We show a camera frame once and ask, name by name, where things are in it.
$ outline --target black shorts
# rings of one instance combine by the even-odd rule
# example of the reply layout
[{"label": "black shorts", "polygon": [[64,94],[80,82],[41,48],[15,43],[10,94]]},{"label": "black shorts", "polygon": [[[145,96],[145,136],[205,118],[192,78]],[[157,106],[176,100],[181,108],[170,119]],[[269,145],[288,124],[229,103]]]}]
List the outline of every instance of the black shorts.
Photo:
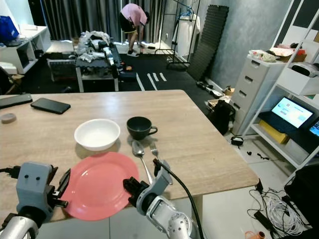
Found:
[{"label": "black shorts", "polygon": [[122,13],[120,13],[120,24],[121,29],[124,31],[124,33],[131,33],[136,31],[134,24],[131,21],[127,20]]}]

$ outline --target black phone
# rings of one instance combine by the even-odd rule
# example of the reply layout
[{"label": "black phone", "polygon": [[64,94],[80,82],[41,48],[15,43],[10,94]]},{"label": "black phone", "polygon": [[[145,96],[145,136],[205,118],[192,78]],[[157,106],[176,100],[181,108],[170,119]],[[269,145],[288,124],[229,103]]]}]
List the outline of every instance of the black phone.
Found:
[{"label": "black phone", "polygon": [[40,98],[36,100],[31,104],[31,106],[38,110],[47,111],[59,115],[66,112],[71,107],[69,104],[49,100],[46,98]]},{"label": "black phone", "polygon": [[32,102],[30,94],[23,94],[0,99],[0,109]]}]

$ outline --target laptop screen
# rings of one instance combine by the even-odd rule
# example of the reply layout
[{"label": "laptop screen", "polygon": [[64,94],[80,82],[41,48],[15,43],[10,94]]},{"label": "laptop screen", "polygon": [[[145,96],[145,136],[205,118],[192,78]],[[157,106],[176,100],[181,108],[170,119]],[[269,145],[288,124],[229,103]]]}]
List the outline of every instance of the laptop screen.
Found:
[{"label": "laptop screen", "polygon": [[319,120],[309,130],[311,133],[319,136]]},{"label": "laptop screen", "polygon": [[299,128],[310,116],[312,112],[306,110],[295,102],[283,97],[279,103],[271,110],[276,115]]}]

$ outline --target black cup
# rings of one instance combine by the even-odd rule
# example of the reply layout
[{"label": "black cup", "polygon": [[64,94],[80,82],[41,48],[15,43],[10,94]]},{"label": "black cup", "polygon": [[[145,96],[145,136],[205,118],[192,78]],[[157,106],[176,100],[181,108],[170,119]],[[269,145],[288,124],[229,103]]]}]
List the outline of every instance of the black cup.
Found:
[{"label": "black cup", "polygon": [[141,140],[146,136],[158,131],[158,128],[152,126],[152,122],[148,118],[140,116],[130,118],[126,122],[126,126],[132,138],[136,140]]}]

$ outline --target robotic hand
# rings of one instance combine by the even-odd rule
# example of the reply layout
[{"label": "robotic hand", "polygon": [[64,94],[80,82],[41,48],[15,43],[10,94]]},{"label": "robotic hand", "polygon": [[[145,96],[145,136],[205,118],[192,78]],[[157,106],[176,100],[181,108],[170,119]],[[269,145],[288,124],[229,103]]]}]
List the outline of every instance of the robotic hand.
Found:
[{"label": "robotic hand", "polygon": [[4,172],[17,178],[16,192],[19,204],[18,214],[10,213],[0,232],[0,239],[34,239],[43,222],[48,222],[55,206],[66,207],[68,202],[61,201],[70,179],[68,170],[59,182],[59,187],[49,185],[57,167],[35,162],[24,163],[21,167],[7,168]]},{"label": "robotic hand", "polygon": [[[166,161],[162,163],[169,169]],[[155,167],[156,178],[151,185],[134,177],[123,181],[124,188],[132,195],[129,202],[137,211],[170,239],[197,239],[197,224],[185,213],[176,210],[174,205],[162,196],[165,188],[172,184],[168,172],[158,163]]]}]

